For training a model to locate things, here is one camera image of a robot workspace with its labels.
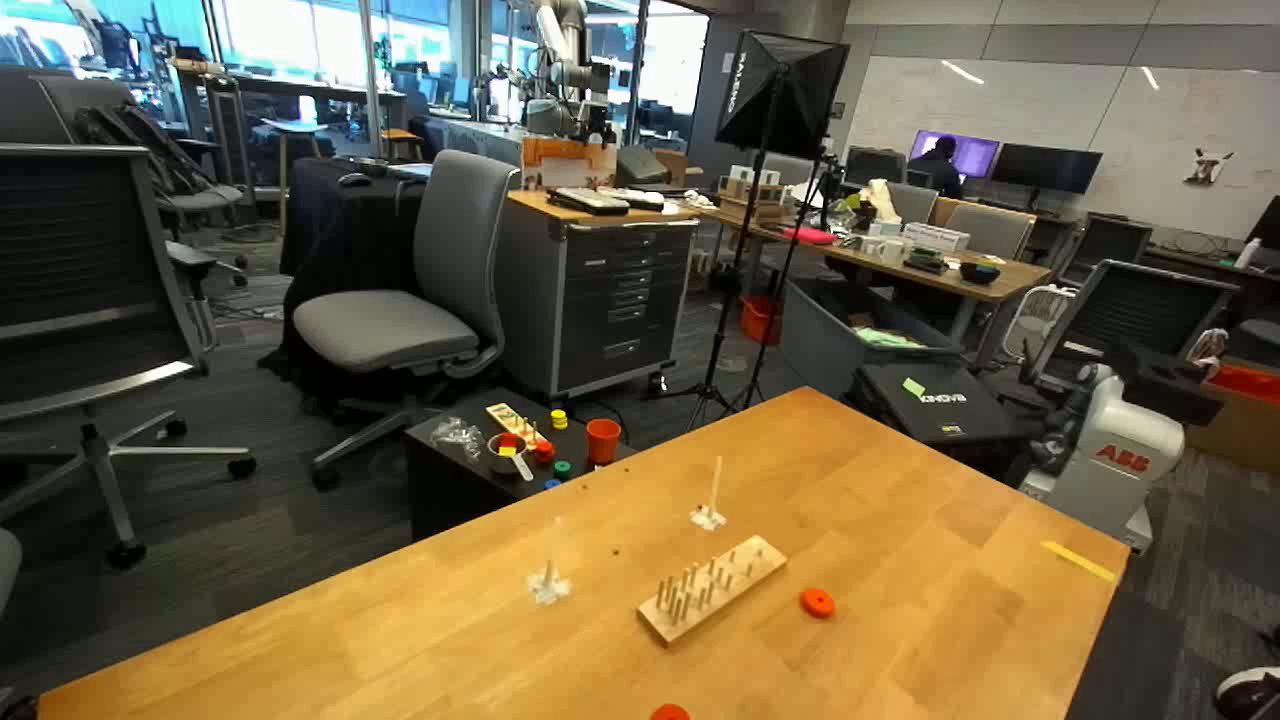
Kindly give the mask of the white ABB robot base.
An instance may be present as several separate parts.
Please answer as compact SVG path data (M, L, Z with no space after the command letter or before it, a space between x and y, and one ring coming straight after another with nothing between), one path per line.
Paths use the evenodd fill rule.
M1147 491L1183 458L1183 425L1142 410L1108 363L1076 372L1083 410L1060 470L1034 470L1019 491L1060 508L1134 552L1152 548Z

